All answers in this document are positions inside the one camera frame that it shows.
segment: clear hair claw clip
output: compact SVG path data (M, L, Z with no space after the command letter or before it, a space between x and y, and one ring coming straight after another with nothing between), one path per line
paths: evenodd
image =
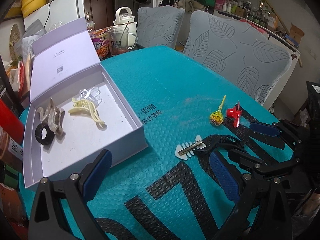
M79 92L79 97L81 99L86 99L94 103L95 107L98 107L102 102L102 98L100 98L100 90L98 87L93 87L89 90L84 89Z

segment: metal screw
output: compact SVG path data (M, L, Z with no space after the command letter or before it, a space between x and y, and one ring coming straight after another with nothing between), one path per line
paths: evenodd
M249 179L252 178L252 176L249 173L243 174L243 177L244 177L245 180L249 180Z
M48 178L47 178L47 177L43 177L43 178L40 180L40 182L41 182L42 184L46 183L47 181L48 181Z
M77 173L71 174L70 179L76 180L79 178L79 175Z
M274 178L273 181L276 183L276 184L279 184L281 182L281 180L279 178Z

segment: qr code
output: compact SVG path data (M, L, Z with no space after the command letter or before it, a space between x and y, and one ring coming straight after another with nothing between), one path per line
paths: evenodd
M57 68L57 74L63 70L63 66Z

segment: chair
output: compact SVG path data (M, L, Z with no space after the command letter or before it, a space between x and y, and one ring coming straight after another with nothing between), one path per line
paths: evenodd
M138 44L144 47L175 47L182 24L184 9L166 5L163 7L141 7L138 10Z
M248 23L203 11L191 15L183 54L223 76L261 105L292 61L286 50Z

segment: power cord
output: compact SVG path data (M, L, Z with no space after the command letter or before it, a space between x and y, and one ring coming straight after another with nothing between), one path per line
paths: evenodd
M54 0L52 0L52 1L49 3L49 7L48 7L49 14L48 14L47 20L45 21L44 28L45 28L45 25L47 24L47 21L48 21L48 19L49 19L49 16L50 16L50 5L51 5L51 3L52 3L53 1L54 1Z

